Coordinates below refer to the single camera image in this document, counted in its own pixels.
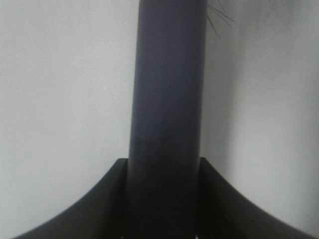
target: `cylindrical pipe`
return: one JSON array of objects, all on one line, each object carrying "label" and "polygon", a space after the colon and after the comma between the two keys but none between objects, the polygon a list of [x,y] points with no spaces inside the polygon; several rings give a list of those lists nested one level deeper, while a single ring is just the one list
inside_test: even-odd
[{"label": "cylindrical pipe", "polygon": [[140,0],[125,239],[194,239],[207,0]]}]

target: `gray background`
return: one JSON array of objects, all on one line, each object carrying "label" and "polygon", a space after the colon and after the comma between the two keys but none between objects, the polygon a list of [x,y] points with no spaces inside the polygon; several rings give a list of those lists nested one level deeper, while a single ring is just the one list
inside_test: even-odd
[{"label": "gray background", "polygon": [[[210,1],[221,9],[218,2]],[[319,2],[209,13],[201,155],[319,237]],[[138,0],[0,1],[0,238],[57,215],[128,156]]]}]

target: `dark gray pole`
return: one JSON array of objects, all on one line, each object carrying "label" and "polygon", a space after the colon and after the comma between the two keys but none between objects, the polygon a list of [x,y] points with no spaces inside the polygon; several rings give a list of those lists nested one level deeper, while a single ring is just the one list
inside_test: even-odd
[{"label": "dark gray pole", "polygon": [[126,239],[194,239],[207,0],[141,0]]}]

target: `black curved base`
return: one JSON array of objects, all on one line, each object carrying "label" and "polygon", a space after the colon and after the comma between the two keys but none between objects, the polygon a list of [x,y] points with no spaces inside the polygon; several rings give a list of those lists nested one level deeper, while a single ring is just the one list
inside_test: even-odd
[{"label": "black curved base", "polygon": [[[127,160],[118,159],[77,203],[15,239],[121,239],[126,169]],[[201,158],[199,175],[199,239],[315,239],[251,203],[205,158]]]}]

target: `curved edge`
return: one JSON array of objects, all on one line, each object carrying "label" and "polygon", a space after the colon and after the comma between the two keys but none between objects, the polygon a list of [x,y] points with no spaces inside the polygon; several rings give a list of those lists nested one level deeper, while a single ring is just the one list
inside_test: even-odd
[{"label": "curved edge", "polygon": [[80,200],[14,239],[120,239],[127,159],[118,159]]},{"label": "curved edge", "polygon": [[250,202],[205,159],[200,159],[199,239],[316,239]]}]

